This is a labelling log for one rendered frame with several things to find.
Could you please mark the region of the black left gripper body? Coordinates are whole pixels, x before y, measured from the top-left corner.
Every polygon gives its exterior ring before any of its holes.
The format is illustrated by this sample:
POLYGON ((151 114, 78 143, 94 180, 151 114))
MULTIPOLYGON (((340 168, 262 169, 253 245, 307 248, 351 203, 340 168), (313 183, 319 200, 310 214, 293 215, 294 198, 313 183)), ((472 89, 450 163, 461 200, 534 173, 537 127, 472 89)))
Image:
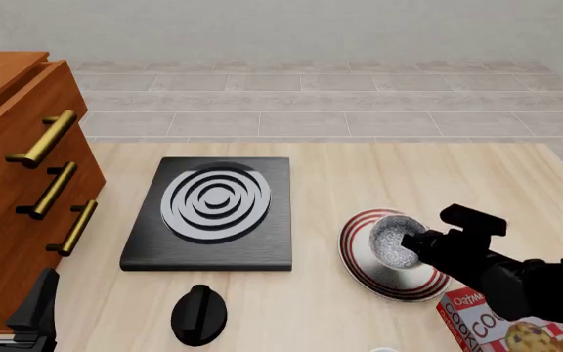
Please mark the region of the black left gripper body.
POLYGON ((0 330, 0 352, 54 352, 53 330, 0 330))

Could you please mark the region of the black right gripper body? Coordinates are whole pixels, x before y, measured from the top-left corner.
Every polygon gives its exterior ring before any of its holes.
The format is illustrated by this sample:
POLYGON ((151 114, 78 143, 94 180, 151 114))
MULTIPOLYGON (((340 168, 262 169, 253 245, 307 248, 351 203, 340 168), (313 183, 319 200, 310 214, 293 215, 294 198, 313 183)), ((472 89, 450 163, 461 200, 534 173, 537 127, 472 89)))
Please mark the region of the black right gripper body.
POLYGON ((492 236, 492 228, 451 228, 445 234, 427 231, 429 262, 465 285, 479 285, 496 260, 490 251, 492 236))

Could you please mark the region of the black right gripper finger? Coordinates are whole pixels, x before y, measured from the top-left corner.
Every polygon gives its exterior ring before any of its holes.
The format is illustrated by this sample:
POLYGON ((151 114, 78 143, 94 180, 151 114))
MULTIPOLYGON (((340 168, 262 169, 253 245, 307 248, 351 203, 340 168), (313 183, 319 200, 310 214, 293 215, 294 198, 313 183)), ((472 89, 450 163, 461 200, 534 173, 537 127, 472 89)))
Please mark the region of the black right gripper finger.
POLYGON ((413 235, 405 234, 401 246, 412 251, 417 257, 430 257, 433 251, 433 231, 413 235))

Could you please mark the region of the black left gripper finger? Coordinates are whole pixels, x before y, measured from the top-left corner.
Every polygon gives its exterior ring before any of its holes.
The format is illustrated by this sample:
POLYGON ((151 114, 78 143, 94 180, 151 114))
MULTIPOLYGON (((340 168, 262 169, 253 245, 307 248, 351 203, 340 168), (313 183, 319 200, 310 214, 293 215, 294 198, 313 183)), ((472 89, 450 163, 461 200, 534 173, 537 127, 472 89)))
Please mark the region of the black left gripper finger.
POLYGON ((15 333, 55 334, 55 302, 60 275, 44 269, 20 307, 6 321, 15 333))

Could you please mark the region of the black patterned bowl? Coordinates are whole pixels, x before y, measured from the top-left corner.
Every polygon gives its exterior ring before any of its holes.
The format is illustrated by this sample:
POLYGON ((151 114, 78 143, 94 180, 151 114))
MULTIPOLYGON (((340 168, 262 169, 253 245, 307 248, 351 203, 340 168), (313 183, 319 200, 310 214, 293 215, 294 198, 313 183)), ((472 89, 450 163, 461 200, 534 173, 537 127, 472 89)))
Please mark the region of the black patterned bowl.
POLYGON ((427 228, 406 215, 389 215, 379 219, 369 232, 368 244, 372 254, 390 269, 412 269, 421 265, 417 254, 402 246, 405 235, 414 237, 427 228))

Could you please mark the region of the white plate with red rings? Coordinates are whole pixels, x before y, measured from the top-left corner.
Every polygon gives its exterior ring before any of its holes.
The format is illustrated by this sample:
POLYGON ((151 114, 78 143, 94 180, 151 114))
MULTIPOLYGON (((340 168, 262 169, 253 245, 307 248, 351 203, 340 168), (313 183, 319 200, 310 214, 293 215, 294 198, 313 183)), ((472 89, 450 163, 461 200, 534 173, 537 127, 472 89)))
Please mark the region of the white plate with red rings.
POLYGON ((398 210, 376 208, 355 214, 343 225, 338 237, 342 263, 366 289, 394 301, 426 301, 440 295, 451 283, 448 275, 421 263, 412 269, 390 269, 370 250, 369 232, 375 222, 389 215, 406 215, 398 210))

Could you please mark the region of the red printed cookies box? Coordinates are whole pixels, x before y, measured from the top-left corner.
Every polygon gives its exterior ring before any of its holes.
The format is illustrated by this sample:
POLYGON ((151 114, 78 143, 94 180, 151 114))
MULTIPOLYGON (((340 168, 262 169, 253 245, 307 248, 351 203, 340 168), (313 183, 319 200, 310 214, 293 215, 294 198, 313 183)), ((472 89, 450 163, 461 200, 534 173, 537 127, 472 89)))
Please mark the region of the red printed cookies box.
POLYGON ((463 352, 563 352, 563 325, 535 317, 498 316, 468 287, 446 292, 436 307, 463 352))

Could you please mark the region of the flat black stove plate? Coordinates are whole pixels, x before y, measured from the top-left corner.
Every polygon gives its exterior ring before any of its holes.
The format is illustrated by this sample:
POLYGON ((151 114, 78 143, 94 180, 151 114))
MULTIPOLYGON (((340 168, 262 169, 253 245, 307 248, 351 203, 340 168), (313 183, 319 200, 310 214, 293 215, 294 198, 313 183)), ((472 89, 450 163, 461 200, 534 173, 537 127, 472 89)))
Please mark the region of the flat black stove plate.
POLYGON ((286 157, 163 157, 124 245, 125 272, 288 272, 286 157))

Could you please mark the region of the small wooden drawer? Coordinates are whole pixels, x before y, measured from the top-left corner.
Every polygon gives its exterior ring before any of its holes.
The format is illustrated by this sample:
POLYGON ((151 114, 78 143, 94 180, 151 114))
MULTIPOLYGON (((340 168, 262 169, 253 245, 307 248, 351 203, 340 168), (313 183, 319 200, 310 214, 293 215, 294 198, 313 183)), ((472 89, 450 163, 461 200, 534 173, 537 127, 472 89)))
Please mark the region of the small wooden drawer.
POLYGON ((0 234, 0 330, 5 329, 4 322, 17 310, 40 272, 61 260, 45 246, 65 238, 77 217, 70 207, 67 215, 67 227, 55 232, 47 226, 27 225, 9 237, 0 234))

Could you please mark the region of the medium wooden drawer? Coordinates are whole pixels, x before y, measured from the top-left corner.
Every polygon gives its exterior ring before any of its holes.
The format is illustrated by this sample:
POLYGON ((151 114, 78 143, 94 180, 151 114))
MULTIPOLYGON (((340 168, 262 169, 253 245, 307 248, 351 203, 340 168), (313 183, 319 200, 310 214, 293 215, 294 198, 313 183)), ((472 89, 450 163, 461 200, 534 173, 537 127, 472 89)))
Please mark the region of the medium wooden drawer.
POLYGON ((68 225, 68 208, 96 198, 105 178, 79 125, 74 124, 35 169, 5 160, 6 154, 24 152, 43 134, 43 128, 21 134, 0 131, 0 234, 9 237, 27 225, 43 225, 58 231, 68 225), (73 162, 77 169, 44 219, 16 213, 16 207, 32 206, 56 175, 48 169, 73 162))

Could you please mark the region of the round black stove knob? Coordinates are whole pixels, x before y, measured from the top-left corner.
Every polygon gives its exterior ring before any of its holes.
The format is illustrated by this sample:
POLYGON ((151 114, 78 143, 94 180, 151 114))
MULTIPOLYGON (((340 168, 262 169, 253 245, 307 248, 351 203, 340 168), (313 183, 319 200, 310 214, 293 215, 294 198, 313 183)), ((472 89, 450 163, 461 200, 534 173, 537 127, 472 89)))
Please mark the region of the round black stove knob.
POLYGON ((195 285, 175 304, 170 323, 180 342, 199 347, 220 336, 227 320, 224 298, 209 286, 195 285))

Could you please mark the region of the large wooden drawer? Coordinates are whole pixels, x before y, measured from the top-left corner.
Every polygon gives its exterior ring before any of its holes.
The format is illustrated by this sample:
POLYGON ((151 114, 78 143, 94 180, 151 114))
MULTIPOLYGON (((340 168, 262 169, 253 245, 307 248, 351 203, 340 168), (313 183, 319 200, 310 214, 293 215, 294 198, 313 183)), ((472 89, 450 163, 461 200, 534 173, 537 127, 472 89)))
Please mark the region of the large wooden drawer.
POLYGON ((37 75, 0 105, 0 131, 25 134, 43 128, 44 133, 49 126, 41 122, 43 117, 73 110, 77 114, 74 124, 79 125, 78 120, 87 112, 66 62, 45 63, 36 68, 37 75))

